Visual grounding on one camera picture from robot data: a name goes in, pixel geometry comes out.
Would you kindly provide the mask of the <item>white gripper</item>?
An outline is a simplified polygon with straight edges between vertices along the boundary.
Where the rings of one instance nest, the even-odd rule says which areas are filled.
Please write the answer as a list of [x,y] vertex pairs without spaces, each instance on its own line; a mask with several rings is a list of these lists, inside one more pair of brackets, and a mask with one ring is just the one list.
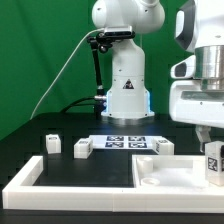
[[210,127],[224,128],[224,91],[202,91],[198,80],[175,81],[170,88],[169,114],[174,121],[197,125],[204,153],[211,141]]

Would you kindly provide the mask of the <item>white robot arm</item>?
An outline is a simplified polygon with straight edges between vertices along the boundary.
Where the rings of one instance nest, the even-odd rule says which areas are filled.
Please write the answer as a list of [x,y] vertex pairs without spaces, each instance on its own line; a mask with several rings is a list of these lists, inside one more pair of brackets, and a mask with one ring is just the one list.
[[[133,38],[159,30],[160,0],[97,0],[92,20],[100,30],[96,48],[113,50],[112,87],[102,116],[120,124],[152,117],[144,86],[145,54]],[[188,0],[176,14],[175,40],[191,56],[171,68],[169,114],[196,126],[200,150],[221,149],[209,132],[224,129],[224,0]]]

